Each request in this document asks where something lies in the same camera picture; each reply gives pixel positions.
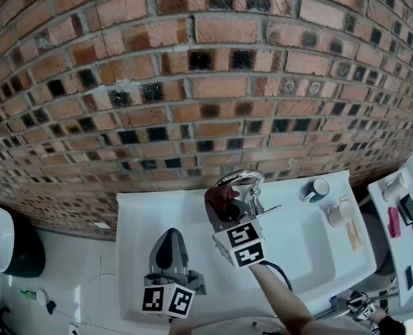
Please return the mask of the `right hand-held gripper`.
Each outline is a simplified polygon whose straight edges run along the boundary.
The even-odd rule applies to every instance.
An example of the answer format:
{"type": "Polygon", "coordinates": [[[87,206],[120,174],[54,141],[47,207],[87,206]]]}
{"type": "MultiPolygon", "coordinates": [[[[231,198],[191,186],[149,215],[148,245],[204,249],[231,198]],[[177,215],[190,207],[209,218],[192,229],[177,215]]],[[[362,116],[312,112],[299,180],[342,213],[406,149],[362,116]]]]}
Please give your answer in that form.
{"type": "Polygon", "coordinates": [[[226,216],[213,240],[221,255],[236,269],[265,260],[264,237],[259,221],[251,212],[261,212],[260,191],[248,191],[245,202],[228,202],[226,216]]]}

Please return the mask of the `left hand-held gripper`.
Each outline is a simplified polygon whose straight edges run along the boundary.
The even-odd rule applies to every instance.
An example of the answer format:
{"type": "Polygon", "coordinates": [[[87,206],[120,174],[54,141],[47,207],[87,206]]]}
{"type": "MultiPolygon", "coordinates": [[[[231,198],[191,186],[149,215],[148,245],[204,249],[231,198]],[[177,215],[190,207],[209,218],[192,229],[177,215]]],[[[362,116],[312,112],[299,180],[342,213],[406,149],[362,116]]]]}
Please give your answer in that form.
{"type": "Polygon", "coordinates": [[[207,293],[202,274],[188,268],[183,235],[168,229],[149,254],[142,312],[162,319],[186,319],[196,295],[207,293]]]}

